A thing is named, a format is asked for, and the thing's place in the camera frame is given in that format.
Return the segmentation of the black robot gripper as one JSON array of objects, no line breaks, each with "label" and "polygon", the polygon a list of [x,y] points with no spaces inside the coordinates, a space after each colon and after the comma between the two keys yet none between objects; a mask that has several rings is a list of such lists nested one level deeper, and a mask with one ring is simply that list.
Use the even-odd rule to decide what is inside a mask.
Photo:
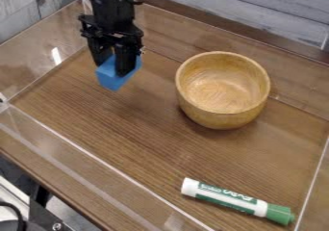
[{"label": "black robot gripper", "polygon": [[82,14],[82,36],[87,38],[88,49],[96,65],[114,54],[115,73],[126,76],[137,65],[142,52],[143,31],[134,24],[135,6],[143,0],[90,0],[92,14]]}]

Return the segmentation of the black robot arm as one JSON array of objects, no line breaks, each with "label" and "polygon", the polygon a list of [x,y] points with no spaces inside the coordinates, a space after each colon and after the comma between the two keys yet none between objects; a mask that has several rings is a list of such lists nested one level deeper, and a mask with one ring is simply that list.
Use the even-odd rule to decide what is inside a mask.
[{"label": "black robot arm", "polygon": [[135,7],[145,0],[90,0],[92,14],[82,14],[82,36],[94,62],[100,66],[115,57],[115,74],[126,76],[142,55],[143,30],[135,25]]}]

